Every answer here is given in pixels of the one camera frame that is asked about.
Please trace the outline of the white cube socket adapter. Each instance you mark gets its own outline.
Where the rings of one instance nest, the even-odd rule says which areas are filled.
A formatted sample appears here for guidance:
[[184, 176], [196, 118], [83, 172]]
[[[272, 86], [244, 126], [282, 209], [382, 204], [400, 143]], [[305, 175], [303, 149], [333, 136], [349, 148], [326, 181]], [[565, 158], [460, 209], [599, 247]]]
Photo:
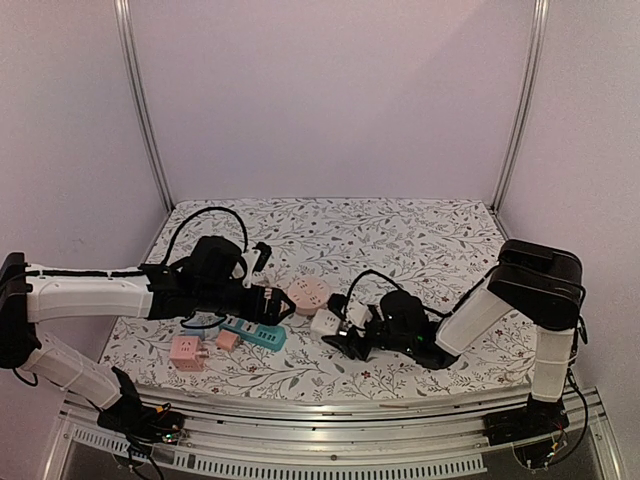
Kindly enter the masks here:
[[373, 313], [364, 304], [355, 302], [347, 307], [346, 313], [342, 316], [331, 312], [328, 309], [320, 309], [313, 317], [310, 330], [317, 337], [329, 335], [345, 335], [352, 327], [360, 336], [364, 335], [366, 324], [373, 318]]

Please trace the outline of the pink round power socket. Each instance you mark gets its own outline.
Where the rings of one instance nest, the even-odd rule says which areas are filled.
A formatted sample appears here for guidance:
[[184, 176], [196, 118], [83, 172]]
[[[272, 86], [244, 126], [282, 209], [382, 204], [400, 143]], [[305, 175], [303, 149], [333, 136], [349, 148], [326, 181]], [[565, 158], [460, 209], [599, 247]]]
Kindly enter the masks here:
[[295, 304], [295, 312], [312, 316], [324, 308], [331, 296], [331, 287], [316, 277], [300, 277], [287, 290], [288, 297]]

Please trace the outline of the orange usb charger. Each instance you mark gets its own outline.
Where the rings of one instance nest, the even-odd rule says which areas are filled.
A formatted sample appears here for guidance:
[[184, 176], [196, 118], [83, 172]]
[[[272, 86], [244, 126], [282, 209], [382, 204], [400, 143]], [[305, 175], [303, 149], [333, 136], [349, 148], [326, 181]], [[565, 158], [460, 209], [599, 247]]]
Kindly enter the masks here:
[[225, 351], [233, 352], [241, 343], [241, 337], [229, 330], [221, 330], [216, 337], [216, 347]]

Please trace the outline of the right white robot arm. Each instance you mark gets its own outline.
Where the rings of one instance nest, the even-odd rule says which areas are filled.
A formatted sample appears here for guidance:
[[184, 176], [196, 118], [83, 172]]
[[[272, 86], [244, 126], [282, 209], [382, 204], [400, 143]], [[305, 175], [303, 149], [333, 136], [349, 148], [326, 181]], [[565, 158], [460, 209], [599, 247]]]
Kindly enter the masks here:
[[327, 307], [337, 324], [321, 340], [350, 359], [364, 361], [374, 349], [404, 354], [429, 370], [459, 360], [472, 344], [511, 312], [537, 329], [532, 402], [517, 415], [517, 427], [537, 436], [556, 417], [579, 337], [586, 297], [582, 263], [567, 251], [521, 240], [506, 241], [497, 263], [437, 321], [434, 309], [395, 285], [378, 304], [333, 294]]

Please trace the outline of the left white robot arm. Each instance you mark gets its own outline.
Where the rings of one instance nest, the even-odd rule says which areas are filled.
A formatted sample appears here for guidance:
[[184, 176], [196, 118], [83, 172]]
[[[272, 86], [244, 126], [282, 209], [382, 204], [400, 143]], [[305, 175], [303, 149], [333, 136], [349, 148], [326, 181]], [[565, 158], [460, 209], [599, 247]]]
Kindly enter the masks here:
[[21, 252], [1, 267], [1, 367], [43, 377], [84, 397], [128, 434], [148, 426], [148, 412], [128, 375], [36, 332], [37, 324], [75, 317], [146, 320], [207, 312], [275, 326], [295, 303], [275, 287], [254, 284], [271, 256], [264, 243], [242, 250], [219, 236], [201, 238], [173, 263], [125, 270], [60, 270], [27, 263]]

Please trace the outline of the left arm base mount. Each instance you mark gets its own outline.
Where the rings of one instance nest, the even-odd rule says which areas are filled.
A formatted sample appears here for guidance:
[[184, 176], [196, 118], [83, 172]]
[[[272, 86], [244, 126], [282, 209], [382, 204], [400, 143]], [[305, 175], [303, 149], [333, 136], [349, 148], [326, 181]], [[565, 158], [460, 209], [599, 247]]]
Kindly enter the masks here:
[[183, 431], [185, 416], [170, 403], [145, 406], [130, 377], [117, 367], [111, 371], [119, 381], [120, 397], [108, 408], [99, 407], [97, 424], [144, 443], [172, 443]]

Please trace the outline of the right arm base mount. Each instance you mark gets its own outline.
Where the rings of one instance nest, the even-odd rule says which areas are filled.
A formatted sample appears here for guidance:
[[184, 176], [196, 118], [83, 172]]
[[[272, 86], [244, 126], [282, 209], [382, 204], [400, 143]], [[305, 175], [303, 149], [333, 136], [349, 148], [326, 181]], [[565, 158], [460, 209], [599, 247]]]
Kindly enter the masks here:
[[482, 417], [483, 433], [491, 446], [518, 442], [548, 435], [569, 427], [569, 419], [561, 399], [555, 402], [535, 400], [518, 408], [488, 413]]

